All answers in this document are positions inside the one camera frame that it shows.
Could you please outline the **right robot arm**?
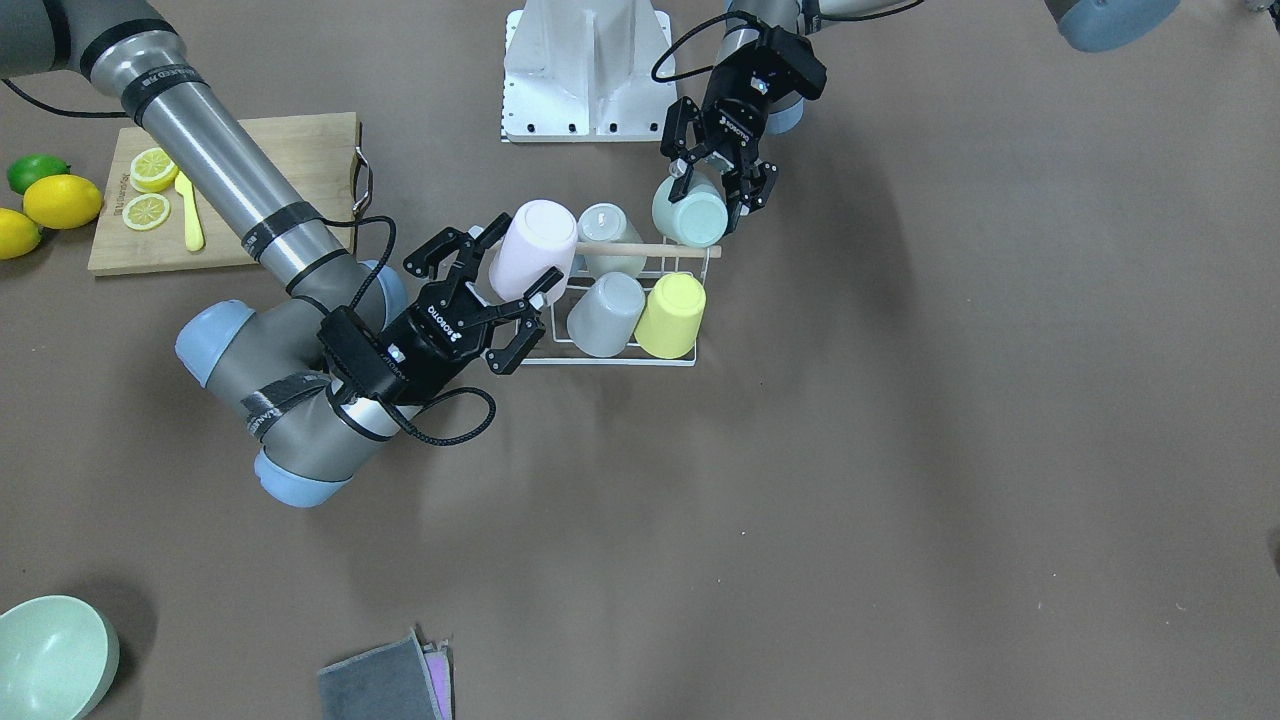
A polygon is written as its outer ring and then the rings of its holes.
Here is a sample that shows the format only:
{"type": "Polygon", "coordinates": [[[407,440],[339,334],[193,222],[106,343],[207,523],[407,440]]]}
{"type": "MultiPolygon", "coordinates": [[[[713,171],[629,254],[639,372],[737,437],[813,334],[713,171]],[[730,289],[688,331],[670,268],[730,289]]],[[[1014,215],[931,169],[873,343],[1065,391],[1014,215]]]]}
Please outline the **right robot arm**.
{"type": "Polygon", "coordinates": [[[508,375],[543,337],[544,309],[568,263],[539,261],[512,299],[476,290],[486,252],[525,215],[445,228],[411,252],[415,299],[384,260],[357,261],[338,219],[305,200],[188,61],[186,44],[146,1],[5,1],[3,78],[73,70],[119,102],[220,218],[215,255],[170,269],[223,269],[233,254],[287,292],[260,313],[227,300],[189,320],[175,355],[233,407],[259,445],[261,487],[301,509],[326,502],[397,434],[447,447],[413,418],[460,396],[474,360],[508,375]]]}

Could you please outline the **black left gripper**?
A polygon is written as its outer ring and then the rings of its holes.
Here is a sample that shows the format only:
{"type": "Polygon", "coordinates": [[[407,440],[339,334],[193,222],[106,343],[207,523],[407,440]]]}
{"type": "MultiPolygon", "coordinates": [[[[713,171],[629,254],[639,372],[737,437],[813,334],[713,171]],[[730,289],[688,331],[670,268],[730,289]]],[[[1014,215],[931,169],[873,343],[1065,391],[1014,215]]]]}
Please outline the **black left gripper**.
{"type": "Polygon", "coordinates": [[[780,168],[759,161],[760,141],[794,129],[806,102],[796,94],[771,102],[755,69],[755,47],[732,51],[710,70],[701,110],[691,97],[680,97],[668,106],[660,136],[660,155],[672,178],[684,176],[705,156],[716,167],[749,167],[722,176],[728,214],[724,234],[732,234],[742,218],[765,206],[780,168]]]}

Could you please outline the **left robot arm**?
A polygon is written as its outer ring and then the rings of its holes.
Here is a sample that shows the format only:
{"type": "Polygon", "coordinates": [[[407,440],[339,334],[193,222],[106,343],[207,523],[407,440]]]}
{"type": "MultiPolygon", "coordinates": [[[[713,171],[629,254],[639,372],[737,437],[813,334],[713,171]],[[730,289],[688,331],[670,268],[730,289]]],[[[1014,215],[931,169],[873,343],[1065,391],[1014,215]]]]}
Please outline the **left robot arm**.
{"type": "Polygon", "coordinates": [[[667,111],[660,152],[669,159],[673,183],[667,200],[691,192],[692,170],[704,165],[721,182],[727,219],[723,233],[760,209],[774,188],[778,168],[760,156],[767,135],[783,133],[803,118],[803,104],[826,90],[827,68],[810,41],[828,26],[884,19],[916,8],[916,1],[727,1],[721,15],[676,40],[652,68],[652,78],[675,83],[709,76],[700,102],[680,97],[667,111]],[[664,76],[660,68],[691,37],[723,26],[716,60],[703,68],[664,76]]]}

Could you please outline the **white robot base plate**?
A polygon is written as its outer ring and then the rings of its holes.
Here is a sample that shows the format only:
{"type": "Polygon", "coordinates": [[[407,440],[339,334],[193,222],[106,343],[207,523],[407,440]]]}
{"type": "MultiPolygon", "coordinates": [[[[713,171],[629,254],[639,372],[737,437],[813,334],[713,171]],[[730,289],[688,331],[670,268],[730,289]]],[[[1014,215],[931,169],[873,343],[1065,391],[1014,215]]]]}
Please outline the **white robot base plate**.
{"type": "Polygon", "coordinates": [[[502,141],[659,141],[677,92],[652,70],[672,42],[649,1],[526,1],[504,23],[502,141]]]}

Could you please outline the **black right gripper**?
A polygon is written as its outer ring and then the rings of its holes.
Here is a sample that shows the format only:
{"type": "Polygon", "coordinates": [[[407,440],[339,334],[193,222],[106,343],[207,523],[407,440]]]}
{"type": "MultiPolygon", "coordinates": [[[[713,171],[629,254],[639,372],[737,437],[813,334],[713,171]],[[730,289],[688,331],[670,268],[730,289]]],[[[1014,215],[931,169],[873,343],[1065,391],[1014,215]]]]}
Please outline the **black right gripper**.
{"type": "Polygon", "coordinates": [[[545,334],[541,310],[547,293],[564,278],[548,268],[524,295],[504,304],[483,300],[467,283],[477,279],[480,265],[509,229],[513,218],[500,213],[479,234],[447,227],[410,252],[403,269],[429,283],[461,287],[454,293],[422,287],[419,297],[380,332],[380,346],[394,378],[380,392],[384,401],[435,398],[492,342],[494,327],[513,322],[515,336],[503,348],[489,348],[486,365],[497,375],[509,375],[545,334]]]}

